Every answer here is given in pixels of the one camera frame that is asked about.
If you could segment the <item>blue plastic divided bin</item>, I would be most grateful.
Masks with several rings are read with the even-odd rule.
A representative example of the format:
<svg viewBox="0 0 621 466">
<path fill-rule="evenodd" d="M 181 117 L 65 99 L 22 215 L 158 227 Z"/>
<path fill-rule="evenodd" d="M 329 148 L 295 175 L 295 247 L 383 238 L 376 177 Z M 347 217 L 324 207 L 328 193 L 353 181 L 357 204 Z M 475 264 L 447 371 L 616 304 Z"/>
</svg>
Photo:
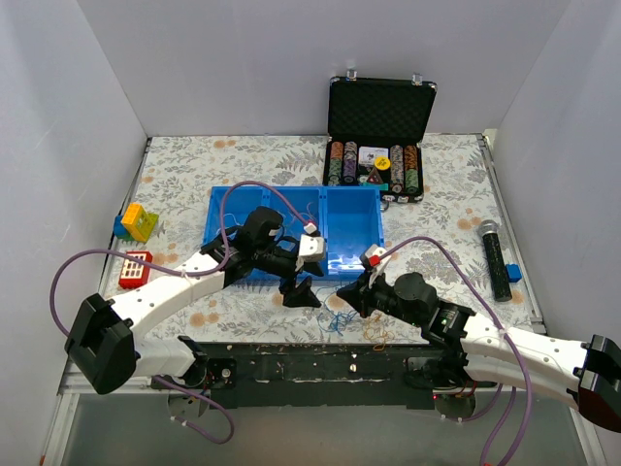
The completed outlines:
<svg viewBox="0 0 621 466">
<path fill-rule="evenodd" d="M 229 228 L 244 224 L 259 206 L 269 207 L 283 216 L 284 234 L 299 238 L 303 233 L 300 222 L 282 202 L 287 199 L 306 220 L 313 221 L 326 240 L 326 257 L 321 262 L 324 282 L 355 280 L 363 272 L 360 255 L 371 245 L 384 244 L 379 193 L 371 187 L 336 186 L 279 186 L 276 196 L 271 190 L 257 185 L 235 189 L 221 202 L 228 188 L 212 189 L 203 242 L 219 235 L 220 216 Z"/>
</svg>

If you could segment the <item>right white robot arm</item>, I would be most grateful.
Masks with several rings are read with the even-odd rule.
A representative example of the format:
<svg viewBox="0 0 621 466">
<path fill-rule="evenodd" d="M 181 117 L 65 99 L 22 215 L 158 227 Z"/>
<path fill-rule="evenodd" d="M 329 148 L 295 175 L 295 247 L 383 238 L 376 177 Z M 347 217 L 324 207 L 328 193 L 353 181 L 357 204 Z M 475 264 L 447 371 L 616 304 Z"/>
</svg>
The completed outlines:
<svg viewBox="0 0 621 466">
<path fill-rule="evenodd" d="M 620 348 L 607 337 L 581 342 L 501 330 L 488 316 L 440 299 L 418 273 L 394 284 L 364 273 L 337 294 L 360 316 L 381 311 L 419 328 L 433 346 L 453 351 L 439 362 L 450 385 L 471 379 L 531 388 L 601 428 L 620 429 Z"/>
</svg>

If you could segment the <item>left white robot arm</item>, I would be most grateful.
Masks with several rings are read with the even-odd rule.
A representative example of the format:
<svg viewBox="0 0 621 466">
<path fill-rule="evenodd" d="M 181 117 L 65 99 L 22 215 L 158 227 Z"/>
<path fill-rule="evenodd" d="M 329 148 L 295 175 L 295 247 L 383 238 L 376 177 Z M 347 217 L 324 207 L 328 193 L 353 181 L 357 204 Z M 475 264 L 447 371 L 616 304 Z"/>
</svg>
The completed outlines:
<svg viewBox="0 0 621 466">
<path fill-rule="evenodd" d="M 326 243 L 313 222 L 293 243 L 280 246 L 283 217 L 268 207 L 245 223 L 221 230 L 188 260 L 150 283 L 104 299 L 82 301 L 65 350 L 98 394 L 109 394 L 135 377 L 167 376 L 187 388 L 208 377 L 208 356 L 187 336 L 150 340 L 147 333 L 193 302 L 259 270 L 280 279 L 283 304 L 319 307 L 311 279 L 322 276 Z"/>
</svg>

